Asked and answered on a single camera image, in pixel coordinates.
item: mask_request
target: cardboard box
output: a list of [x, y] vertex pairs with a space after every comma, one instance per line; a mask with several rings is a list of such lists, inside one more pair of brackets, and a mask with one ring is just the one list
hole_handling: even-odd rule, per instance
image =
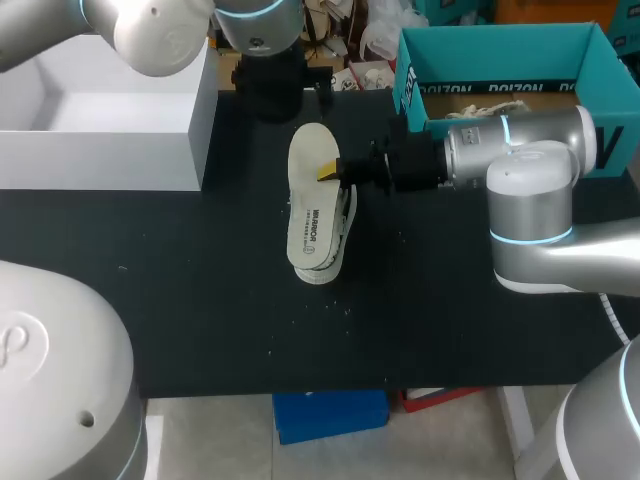
[[[598, 135], [593, 177], [622, 174], [640, 139], [640, 89], [595, 24], [404, 30], [393, 98], [396, 110], [406, 112], [409, 129], [430, 129], [438, 139], [452, 125], [478, 121], [435, 119], [425, 110], [422, 92], [457, 94], [458, 102], [467, 95], [527, 93], [538, 108], [579, 102], [591, 113]], [[487, 97], [487, 103], [503, 98]], [[458, 106], [454, 103], [452, 111]]]
[[216, 56], [150, 78], [83, 35], [0, 75], [0, 188], [200, 190]]
[[640, 51], [640, 0], [620, 0], [607, 36], [618, 55]]
[[488, 8], [492, 0], [415, 0], [415, 8], [429, 20], [429, 25], [458, 25], [460, 18]]

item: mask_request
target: white cable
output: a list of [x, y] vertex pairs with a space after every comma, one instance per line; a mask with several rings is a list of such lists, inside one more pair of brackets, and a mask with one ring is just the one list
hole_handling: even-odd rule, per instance
[[616, 314], [613, 311], [613, 307], [611, 306], [611, 303], [609, 302], [609, 297], [607, 297], [606, 293], [600, 294], [600, 301], [602, 302], [604, 311], [607, 313], [607, 316], [609, 317], [609, 321], [611, 322], [611, 326], [618, 334], [618, 338], [620, 339], [620, 341], [624, 345], [628, 345], [629, 343], [631, 343], [631, 341], [629, 340], [629, 337], [627, 337], [627, 334], [624, 333], [624, 330], [622, 329], [622, 326], [618, 321], [618, 317], [616, 317]]

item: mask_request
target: teal cardboard box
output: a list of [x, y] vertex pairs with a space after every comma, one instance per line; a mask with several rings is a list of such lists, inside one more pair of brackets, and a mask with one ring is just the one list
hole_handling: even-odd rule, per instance
[[415, 0], [416, 10], [427, 17], [429, 25], [458, 25], [463, 15], [490, 6], [491, 0]]
[[640, 0], [620, 0], [608, 35], [618, 55], [640, 51]]
[[444, 138], [475, 119], [429, 119], [422, 92], [575, 92], [593, 117], [592, 177], [621, 175], [640, 139], [640, 89], [598, 25], [483, 25], [406, 29], [393, 99], [409, 129]]

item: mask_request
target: white box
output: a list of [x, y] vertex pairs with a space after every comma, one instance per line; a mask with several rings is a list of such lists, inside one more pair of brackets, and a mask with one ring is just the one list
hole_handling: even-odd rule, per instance
[[216, 64], [149, 78], [83, 35], [0, 74], [0, 189], [200, 190]]

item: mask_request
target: white shoe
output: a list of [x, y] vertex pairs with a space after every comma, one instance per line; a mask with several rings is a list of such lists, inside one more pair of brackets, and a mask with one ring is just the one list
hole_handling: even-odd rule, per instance
[[355, 217], [356, 187], [339, 180], [318, 182], [318, 169], [340, 156], [331, 132], [310, 123], [298, 129], [289, 149], [291, 215], [287, 257], [301, 280], [321, 285], [340, 273], [344, 249]]

